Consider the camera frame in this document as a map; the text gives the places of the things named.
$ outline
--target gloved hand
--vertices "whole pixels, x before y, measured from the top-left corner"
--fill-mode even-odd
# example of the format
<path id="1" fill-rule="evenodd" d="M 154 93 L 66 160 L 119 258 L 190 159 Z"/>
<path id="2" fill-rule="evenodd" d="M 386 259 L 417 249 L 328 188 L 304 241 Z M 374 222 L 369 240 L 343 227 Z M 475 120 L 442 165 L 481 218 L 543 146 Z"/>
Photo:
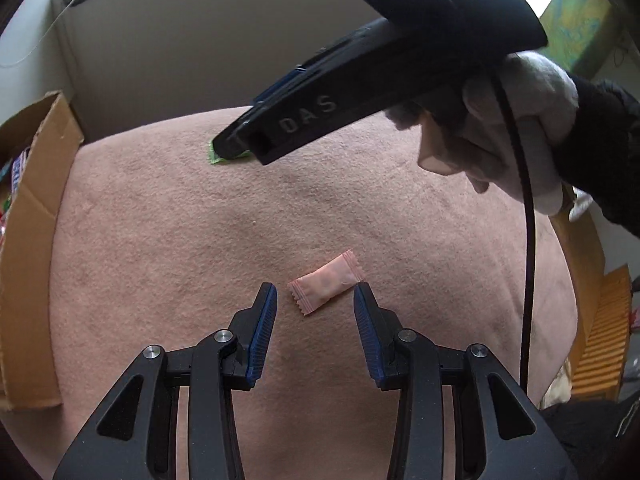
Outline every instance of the gloved hand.
<path id="1" fill-rule="evenodd" d="M 574 126 L 576 86 L 566 72 L 535 52 L 507 57 L 498 76 L 518 125 L 534 207 L 556 214 L 562 206 L 562 185 L 552 149 Z M 421 96 L 386 114 L 400 130 L 420 124 L 418 165 L 423 169 L 442 175 L 464 171 L 476 192 L 494 183 L 522 201 L 509 134 L 487 76 L 474 76 L 445 97 L 442 92 Z"/>

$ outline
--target white lettering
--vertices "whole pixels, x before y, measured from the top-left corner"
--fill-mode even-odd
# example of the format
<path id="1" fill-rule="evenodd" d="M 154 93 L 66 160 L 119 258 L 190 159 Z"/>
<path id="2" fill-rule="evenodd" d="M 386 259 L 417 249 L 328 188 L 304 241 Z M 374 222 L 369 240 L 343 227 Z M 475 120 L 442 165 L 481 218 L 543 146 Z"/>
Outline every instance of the white lettering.
<path id="1" fill-rule="evenodd" d="M 280 119 L 278 121 L 280 123 L 280 127 L 287 132 L 288 134 L 292 134 L 298 129 L 298 124 L 293 119 L 289 119 L 285 117 L 284 119 Z"/>
<path id="2" fill-rule="evenodd" d="M 318 116 L 311 113 L 309 110 L 307 110 L 306 108 L 300 108 L 300 119 L 302 119 L 302 122 L 305 124 L 309 124 L 309 121 L 311 119 L 317 119 Z"/>
<path id="3" fill-rule="evenodd" d="M 318 106 L 325 114 L 333 112 L 338 107 L 336 103 L 331 101 L 331 98 L 328 95 L 318 96 L 318 99 L 316 99 L 316 103 L 318 103 Z"/>

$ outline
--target brown cardboard flap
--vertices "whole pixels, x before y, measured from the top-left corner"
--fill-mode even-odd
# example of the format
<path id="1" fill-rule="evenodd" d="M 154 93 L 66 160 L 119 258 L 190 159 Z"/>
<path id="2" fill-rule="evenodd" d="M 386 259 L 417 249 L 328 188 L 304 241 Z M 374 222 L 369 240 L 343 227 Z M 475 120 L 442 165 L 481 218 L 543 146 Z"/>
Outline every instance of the brown cardboard flap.
<path id="1" fill-rule="evenodd" d="M 49 333 L 49 267 L 66 180 L 83 136 L 61 93 L 0 126 L 0 153 L 37 134 L 8 213 L 0 250 L 0 407 L 62 402 Z"/>

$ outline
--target ribbed blue pad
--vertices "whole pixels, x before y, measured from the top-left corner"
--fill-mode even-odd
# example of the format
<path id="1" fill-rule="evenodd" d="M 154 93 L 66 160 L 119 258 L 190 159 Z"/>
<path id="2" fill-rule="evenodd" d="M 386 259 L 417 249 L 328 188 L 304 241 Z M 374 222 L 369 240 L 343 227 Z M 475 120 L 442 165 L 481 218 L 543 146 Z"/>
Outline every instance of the ribbed blue pad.
<path id="1" fill-rule="evenodd" d="M 249 362 L 246 368 L 246 378 L 255 384 L 260 379 L 264 360 L 267 357 L 267 348 L 271 339 L 271 331 L 273 323 L 276 319 L 276 311 L 278 309 L 278 293 L 276 288 L 271 285 L 267 299 L 264 301 L 262 313 L 258 320 L 258 326 L 255 329 L 254 338 L 251 339 L 249 345 Z"/>
<path id="2" fill-rule="evenodd" d="M 360 332 L 360 341 L 364 350 L 364 357 L 367 360 L 369 375 L 378 384 L 385 379 L 385 370 L 382 365 L 382 348 L 380 341 L 373 329 L 373 323 L 369 317 L 369 312 L 365 306 L 364 297 L 358 287 L 353 293 L 353 311 Z"/>

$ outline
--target person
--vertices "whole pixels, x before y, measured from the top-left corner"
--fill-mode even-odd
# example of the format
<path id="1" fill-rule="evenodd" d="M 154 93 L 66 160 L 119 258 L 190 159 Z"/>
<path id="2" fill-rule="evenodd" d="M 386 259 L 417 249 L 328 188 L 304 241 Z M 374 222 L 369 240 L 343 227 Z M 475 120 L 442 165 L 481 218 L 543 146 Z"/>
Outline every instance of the person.
<path id="1" fill-rule="evenodd" d="M 536 52 L 508 56 L 498 76 L 518 124 L 536 210 L 559 212 L 565 182 L 591 195 L 610 222 L 640 237 L 638 101 L 612 82 L 592 83 Z M 495 184 L 522 200 L 489 77 L 472 76 L 452 90 L 445 98 L 439 92 L 402 103 L 386 115 L 399 130 L 420 124 L 423 169 L 463 171 L 478 193 Z"/>

